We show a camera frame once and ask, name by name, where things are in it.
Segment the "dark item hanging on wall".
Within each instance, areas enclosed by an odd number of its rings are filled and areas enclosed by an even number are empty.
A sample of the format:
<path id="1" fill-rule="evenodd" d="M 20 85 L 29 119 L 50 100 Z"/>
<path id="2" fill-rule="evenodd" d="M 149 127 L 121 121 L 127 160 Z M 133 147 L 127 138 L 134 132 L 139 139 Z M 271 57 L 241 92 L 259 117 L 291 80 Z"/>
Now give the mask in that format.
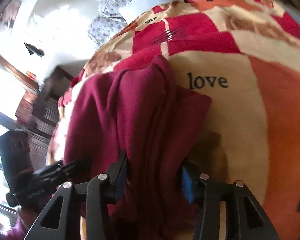
<path id="1" fill-rule="evenodd" d="M 45 55 L 44 51 L 41 49 L 38 49 L 37 47 L 35 47 L 34 45 L 31 45 L 29 43 L 24 43 L 27 51 L 29 52 L 30 55 L 36 54 L 39 57 L 43 57 Z"/>

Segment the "dark wooden bedside table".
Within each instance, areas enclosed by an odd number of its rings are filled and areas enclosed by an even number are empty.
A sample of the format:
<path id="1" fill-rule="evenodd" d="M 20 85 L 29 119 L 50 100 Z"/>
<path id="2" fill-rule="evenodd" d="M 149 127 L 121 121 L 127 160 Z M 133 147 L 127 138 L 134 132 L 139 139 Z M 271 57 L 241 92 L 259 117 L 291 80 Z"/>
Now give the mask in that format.
<path id="1" fill-rule="evenodd" d="M 44 84 L 42 85 L 42 88 L 38 94 L 38 98 L 34 102 L 31 117 L 28 122 L 28 127 L 30 129 L 37 128 L 37 120 L 42 120 L 46 124 L 53 124 L 53 122 L 51 122 L 49 119 L 44 118 L 48 99 L 53 94 L 52 91 L 54 85 L 57 85 L 57 83 L 59 83 L 59 81 L 62 81 L 62 79 L 67 79 L 71 81 L 72 78 L 73 76 L 71 74 L 66 72 L 60 66 L 57 66 L 51 73 L 51 75 L 44 80 Z"/>

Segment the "red orange patchwork blanket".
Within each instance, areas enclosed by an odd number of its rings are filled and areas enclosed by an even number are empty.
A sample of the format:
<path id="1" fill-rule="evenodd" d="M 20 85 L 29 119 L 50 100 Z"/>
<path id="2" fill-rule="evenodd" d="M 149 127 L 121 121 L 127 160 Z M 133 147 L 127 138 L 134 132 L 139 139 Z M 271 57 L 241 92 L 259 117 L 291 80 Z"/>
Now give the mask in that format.
<path id="1" fill-rule="evenodd" d="M 275 0 L 172 2 L 143 13 L 72 79 L 58 103 L 47 162 L 65 162 L 70 118 L 87 79 L 156 56 L 168 61 L 179 87 L 211 99 L 184 160 L 216 181 L 244 181 L 279 237 L 298 239 L 300 25 Z"/>

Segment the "white pillow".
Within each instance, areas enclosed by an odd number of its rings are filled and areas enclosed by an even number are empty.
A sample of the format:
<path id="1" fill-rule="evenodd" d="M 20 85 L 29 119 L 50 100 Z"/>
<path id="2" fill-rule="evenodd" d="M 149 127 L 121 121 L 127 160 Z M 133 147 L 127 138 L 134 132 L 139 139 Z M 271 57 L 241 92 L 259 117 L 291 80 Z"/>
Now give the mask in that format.
<path id="1" fill-rule="evenodd" d="M 119 13 L 125 19 L 125 21 L 130 24 L 133 20 L 135 20 L 138 16 L 142 15 L 147 10 L 152 9 L 157 5 L 175 1 L 183 2 L 184 0 L 132 0 L 127 5 L 120 7 Z"/>

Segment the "dark wooden slatted cabinet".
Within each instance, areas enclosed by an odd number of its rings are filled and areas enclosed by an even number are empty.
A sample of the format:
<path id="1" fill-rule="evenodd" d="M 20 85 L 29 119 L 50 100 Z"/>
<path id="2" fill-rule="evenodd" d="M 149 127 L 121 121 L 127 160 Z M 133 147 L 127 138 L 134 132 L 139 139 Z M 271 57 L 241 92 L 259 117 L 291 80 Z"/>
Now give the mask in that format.
<path id="1" fill-rule="evenodd" d="M 48 146 L 59 119 L 57 101 L 49 97 L 38 102 L 36 94 L 26 91 L 15 116 L 28 133 L 31 163 L 38 170 L 46 165 Z"/>

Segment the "maroon knit sweater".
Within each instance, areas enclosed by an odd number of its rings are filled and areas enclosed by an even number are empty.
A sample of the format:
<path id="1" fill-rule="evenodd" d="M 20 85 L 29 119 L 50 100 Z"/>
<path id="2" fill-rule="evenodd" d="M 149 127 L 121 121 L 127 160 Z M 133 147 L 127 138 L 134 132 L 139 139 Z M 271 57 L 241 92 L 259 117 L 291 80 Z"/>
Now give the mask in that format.
<path id="1" fill-rule="evenodd" d="M 175 239 L 191 227 L 196 207 L 181 192 L 181 163 L 196 142 L 211 104 L 179 87 L 168 61 L 129 60 L 97 74 L 79 91 L 70 118 L 65 162 L 89 158 L 89 181 L 128 157 L 125 195 L 109 208 L 117 239 Z"/>

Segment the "floral white quilt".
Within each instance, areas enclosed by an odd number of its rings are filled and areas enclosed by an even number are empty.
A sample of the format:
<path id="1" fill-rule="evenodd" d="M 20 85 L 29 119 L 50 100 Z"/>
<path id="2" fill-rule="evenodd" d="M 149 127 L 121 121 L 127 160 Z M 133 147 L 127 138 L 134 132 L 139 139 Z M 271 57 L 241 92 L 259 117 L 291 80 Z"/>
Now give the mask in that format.
<path id="1" fill-rule="evenodd" d="M 117 33 L 127 26 L 126 20 L 120 15 L 119 8 L 132 0 L 102 0 L 98 6 L 98 15 L 88 29 L 90 39 L 100 48 Z"/>

